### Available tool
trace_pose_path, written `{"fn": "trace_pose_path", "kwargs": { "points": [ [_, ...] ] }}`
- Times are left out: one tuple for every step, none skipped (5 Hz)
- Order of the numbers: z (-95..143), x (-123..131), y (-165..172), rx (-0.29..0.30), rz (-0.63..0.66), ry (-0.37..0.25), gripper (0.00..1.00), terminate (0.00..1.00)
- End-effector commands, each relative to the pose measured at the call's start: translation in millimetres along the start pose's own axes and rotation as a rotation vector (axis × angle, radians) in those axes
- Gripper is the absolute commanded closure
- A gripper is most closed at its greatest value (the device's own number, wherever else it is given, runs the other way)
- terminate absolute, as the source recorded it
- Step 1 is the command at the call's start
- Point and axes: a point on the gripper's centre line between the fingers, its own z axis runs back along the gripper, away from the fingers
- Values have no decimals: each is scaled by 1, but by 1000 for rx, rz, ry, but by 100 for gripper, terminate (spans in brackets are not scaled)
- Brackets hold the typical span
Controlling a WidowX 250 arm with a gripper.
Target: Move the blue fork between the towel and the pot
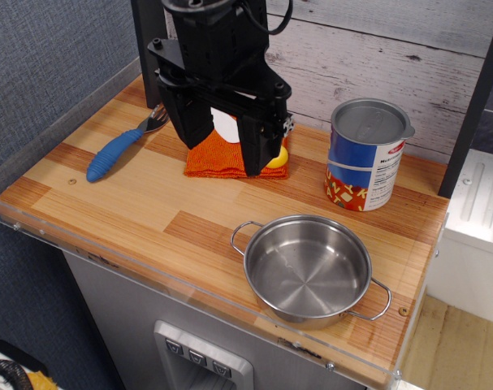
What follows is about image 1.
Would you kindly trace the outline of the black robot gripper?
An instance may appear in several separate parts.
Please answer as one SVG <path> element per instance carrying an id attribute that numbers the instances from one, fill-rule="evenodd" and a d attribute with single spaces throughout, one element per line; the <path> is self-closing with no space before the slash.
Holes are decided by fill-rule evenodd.
<path id="1" fill-rule="evenodd" d="M 270 36 L 263 6 L 168 6 L 176 38 L 155 38 L 158 89 L 179 139 L 193 149 L 214 130 L 210 109 L 237 118 L 246 176 L 259 176 L 279 156 L 292 126 L 289 84 L 266 63 Z"/>

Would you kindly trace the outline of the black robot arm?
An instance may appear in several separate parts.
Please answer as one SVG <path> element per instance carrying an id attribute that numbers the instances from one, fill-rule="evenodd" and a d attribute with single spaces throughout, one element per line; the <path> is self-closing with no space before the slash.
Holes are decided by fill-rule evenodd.
<path id="1" fill-rule="evenodd" d="M 165 1 L 177 37 L 149 44 L 158 89 L 180 140 L 193 149 L 214 130 L 213 109 L 236 118 L 244 170 L 258 176 L 293 130 L 290 85 L 266 63 L 270 29 L 264 1 Z"/>

